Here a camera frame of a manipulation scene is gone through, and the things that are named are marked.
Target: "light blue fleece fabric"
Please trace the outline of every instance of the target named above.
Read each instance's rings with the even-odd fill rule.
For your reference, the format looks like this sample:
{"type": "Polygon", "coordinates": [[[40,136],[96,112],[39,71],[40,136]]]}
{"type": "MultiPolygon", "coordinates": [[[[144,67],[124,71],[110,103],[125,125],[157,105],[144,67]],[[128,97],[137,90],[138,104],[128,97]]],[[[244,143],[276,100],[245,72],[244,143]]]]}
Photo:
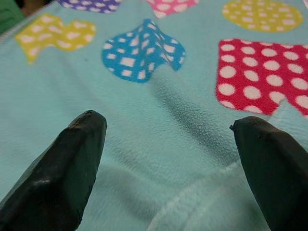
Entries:
{"type": "MultiPolygon", "coordinates": [[[[308,44],[308,14],[301,0],[292,1],[305,20],[281,36],[231,24],[221,14],[226,2],[200,0],[163,19],[155,18],[144,0],[124,0],[113,14],[74,11],[54,2],[39,14],[65,23],[92,22],[97,34],[74,52],[44,50],[32,65],[13,38],[32,18],[5,35],[0,44],[0,198],[62,129],[93,109],[106,117],[108,130],[79,231],[267,231],[229,130],[234,120],[253,114],[223,107],[215,98],[218,43],[240,38],[308,44]],[[144,19],[177,39],[186,57],[177,72],[161,65],[140,84],[113,75],[101,52],[108,39],[144,19]]],[[[308,148],[307,119],[296,109],[284,103],[269,121],[308,148]]]]}

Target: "red polka dot shape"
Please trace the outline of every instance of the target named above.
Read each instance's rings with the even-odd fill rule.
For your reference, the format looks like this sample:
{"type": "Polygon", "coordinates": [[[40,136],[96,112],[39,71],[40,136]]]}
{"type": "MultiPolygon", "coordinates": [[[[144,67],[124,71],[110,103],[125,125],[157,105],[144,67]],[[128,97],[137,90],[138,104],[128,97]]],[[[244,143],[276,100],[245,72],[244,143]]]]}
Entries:
{"type": "Polygon", "coordinates": [[[157,18],[180,13],[199,3],[199,0],[147,0],[157,18]]]}
{"type": "Polygon", "coordinates": [[[283,99],[308,115],[308,46],[225,39],[219,43],[218,101],[271,115],[283,99]]]}

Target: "polka dot shape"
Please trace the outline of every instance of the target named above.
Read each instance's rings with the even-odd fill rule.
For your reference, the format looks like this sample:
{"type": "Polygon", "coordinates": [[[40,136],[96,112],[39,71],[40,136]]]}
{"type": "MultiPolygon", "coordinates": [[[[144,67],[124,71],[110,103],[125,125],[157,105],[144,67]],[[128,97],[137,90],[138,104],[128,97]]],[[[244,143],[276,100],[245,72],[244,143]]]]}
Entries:
{"type": "Polygon", "coordinates": [[[275,55],[277,55],[276,51],[274,51],[273,49],[268,49],[268,48],[263,49],[261,53],[266,57],[274,57],[275,55]]]}
{"type": "Polygon", "coordinates": [[[243,63],[246,64],[247,66],[257,66],[258,62],[251,57],[244,57],[243,58],[243,63]]]}
{"type": "Polygon", "coordinates": [[[180,13],[199,3],[199,0],[147,0],[157,18],[180,13]]]}
{"type": "Polygon", "coordinates": [[[250,100],[256,100],[261,97],[261,92],[254,86],[247,86],[244,88],[244,96],[250,100]]]}
{"type": "Polygon", "coordinates": [[[292,60],[292,61],[298,59],[298,55],[295,52],[292,52],[292,51],[285,51],[283,53],[283,55],[284,55],[284,57],[286,57],[287,59],[292,60]]]}
{"type": "Polygon", "coordinates": [[[308,96],[306,95],[297,96],[295,101],[299,106],[308,109],[308,96]]]}
{"type": "Polygon", "coordinates": [[[280,67],[280,64],[275,60],[266,61],[263,66],[269,71],[277,71],[280,67]]]}
{"type": "Polygon", "coordinates": [[[269,75],[266,77],[266,81],[268,84],[275,87],[280,87],[283,84],[283,79],[278,75],[269,75]]]}
{"type": "Polygon", "coordinates": [[[232,66],[224,66],[223,68],[221,68],[221,70],[219,71],[219,74],[223,77],[223,78],[232,78],[236,73],[236,70],[234,67],[232,66]]]}
{"type": "Polygon", "coordinates": [[[254,53],[256,53],[255,49],[253,49],[252,47],[242,47],[241,50],[245,54],[254,54],[254,53]]]}
{"type": "Polygon", "coordinates": [[[249,105],[249,106],[245,107],[244,111],[248,111],[248,112],[252,112],[252,113],[258,113],[258,114],[262,113],[262,110],[260,108],[253,106],[253,105],[249,105]]]}
{"type": "Polygon", "coordinates": [[[259,76],[256,72],[254,71],[251,71],[251,70],[247,70],[247,71],[244,71],[244,75],[247,79],[249,79],[250,81],[253,81],[253,82],[257,82],[259,81],[259,76]]]}
{"type": "Polygon", "coordinates": [[[16,34],[15,38],[31,64],[47,47],[75,51],[91,43],[95,34],[96,26],[92,23],[76,20],[64,26],[61,18],[46,13],[16,34]]]}
{"type": "Polygon", "coordinates": [[[293,78],[291,83],[297,89],[308,90],[308,82],[302,78],[293,78]]]}
{"type": "Polygon", "coordinates": [[[288,31],[303,22],[300,10],[273,0],[232,0],[224,5],[222,13],[242,28],[265,32],[288,31]]]}
{"type": "Polygon", "coordinates": [[[285,95],[278,91],[272,91],[269,93],[269,95],[270,99],[273,100],[273,102],[276,104],[279,104],[281,100],[285,99],[285,95]]]}
{"type": "Polygon", "coordinates": [[[302,74],[304,72],[303,67],[297,64],[288,64],[288,69],[297,74],[302,74]]]}
{"type": "Polygon", "coordinates": [[[136,29],[107,40],[102,57],[106,68],[119,78],[144,83],[162,64],[169,64],[178,71],[185,50],[152,20],[145,19],[136,29]]]}
{"type": "Polygon", "coordinates": [[[235,61],[235,57],[229,54],[223,55],[221,59],[227,63],[233,63],[235,61]]]}
{"type": "Polygon", "coordinates": [[[218,90],[223,95],[233,95],[235,93],[235,88],[231,84],[220,84],[218,90]]]}
{"type": "Polygon", "coordinates": [[[308,115],[308,109],[301,106],[305,105],[303,96],[308,97],[307,45],[227,38],[218,48],[216,97],[222,105],[271,115],[281,100],[286,99],[303,115],[308,115]],[[232,86],[232,94],[222,94],[218,88],[221,84],[232,86]]]}
{"type": "Polygon", "coordinates": [[[230,44],[224,44],[221,46],[221,49],[223,51],[232,51],[234,50],[234,46],[230,45],[230,44]]]}
{"type": "Polygon", "coordinates": [[[234,108],[234,105],[229,101],[220,101],[220,103],[224,105],[225,107],[234,108]]]}
{"type": "Polygon", "coordinates": [[[113,13],[122,0],[58,0],[66,8],[94,13],[113,13]]]}

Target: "fleece blanket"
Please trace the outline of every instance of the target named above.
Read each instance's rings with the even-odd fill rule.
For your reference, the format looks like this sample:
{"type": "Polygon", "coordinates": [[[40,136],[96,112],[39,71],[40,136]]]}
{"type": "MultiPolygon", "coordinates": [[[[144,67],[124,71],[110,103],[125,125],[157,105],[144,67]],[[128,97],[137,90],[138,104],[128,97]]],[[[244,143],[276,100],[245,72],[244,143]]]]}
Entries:
{"type": "Polygon", "coordinates": [[[268,231],[234,120],[308,150],[302,0],[59,0],[0,38],[0,198],[82,112],[108,130],[79,231],[268,231]]]}

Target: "yellow polka dot shape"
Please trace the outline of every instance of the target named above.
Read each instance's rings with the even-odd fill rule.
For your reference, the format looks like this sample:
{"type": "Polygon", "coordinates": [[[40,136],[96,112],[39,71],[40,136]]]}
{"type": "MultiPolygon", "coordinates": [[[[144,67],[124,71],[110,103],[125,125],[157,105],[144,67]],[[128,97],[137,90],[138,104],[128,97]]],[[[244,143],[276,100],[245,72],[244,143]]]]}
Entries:
{"type": "Polygon", "coordinates": [[[74,51],[92,42],[95,33],[96,26],[93,23],[73,21],[64,26],[61,18],[47,13],[18,33],[15,38],[24,50],[27,60],[32,63],[46,47],[74,51]]]}
{"type": "Polygon", "coordinates": [[[271,0],[233,0],[224,5],[222,13],[236,25],[257,31],[283,32],[303,22],[297,8],[271,0]]]}

